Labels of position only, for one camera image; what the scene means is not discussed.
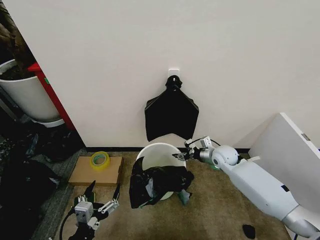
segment white plant pot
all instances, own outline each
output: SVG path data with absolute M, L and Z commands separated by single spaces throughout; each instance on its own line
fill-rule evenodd
M 1 79 L 2 73 L 16 65 L 14 59 L 0 65 L 0 86 L 21 110 L 33 120 L 48 123 L 61 119 L 59 112 L 37 76 L 19 80 Z

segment hanging black cloth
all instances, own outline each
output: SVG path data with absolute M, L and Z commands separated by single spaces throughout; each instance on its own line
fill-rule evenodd
M 176 75 L 166 81 L 166 90 L 150 99 L 144 109 L 148 141 L 167 134 L 176 134 L 186 140 L 194 135 L 199 108 L 181 90 L 182 82 Z

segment white bucket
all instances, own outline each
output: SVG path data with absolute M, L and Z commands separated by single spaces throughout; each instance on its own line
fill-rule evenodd
M 14 59 L 0 65 L 1 88 L 33 120 L 43 123 L 60 120 L 58 110 L 37 76 L 19 80 L 1 79 L 1 74 L 15 65 L 17 62 Z
M 147 170 L 151 167 L 164 167 L 164 166 L 184 166 L 186 167 L 185 161 L 180 161 L 172 154 L 178 154 L 181 153 L 178 148 L 175 146 L 172 146 L 168 143 L 163 142 L 157 142 L 152 143 L 148 146 L 146 146 L 144 149 L 142 149 L 138 156 L 136 157 L 136 160 L 138 160 L 141 157 L 143 158 L 142 161 L 142 170 Z M 169 198 L 174 192 L 168 191 L 161 200 L 165 200 Z

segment yellow tape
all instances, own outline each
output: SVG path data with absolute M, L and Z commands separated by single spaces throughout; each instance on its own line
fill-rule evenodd
M 98 159 L 103 159 L 101 163 L 97 163 Z M 97 151 L 91 156 L 90 165 L 96 171 L 102 171 L 110 164 L 110 157 L 105 151 Z

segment black baseboard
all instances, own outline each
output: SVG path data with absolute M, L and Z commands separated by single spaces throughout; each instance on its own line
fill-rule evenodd
M 129 147 L 129 146 L 101 146 L 101 147 L 95 147 L 95 146 L 90 146 L 85 148 L 88 153 L 95 153 L 99 151 L 104 151 L 104 152 L 140 152 L 143 147 Z M 178 149 L 181 152 L 185 152 L 186 148 L 185 147 L 178 147 Z M 239 154 L 247 154 L 250 150 L 250 148 L 236 148 L 235 149 Z

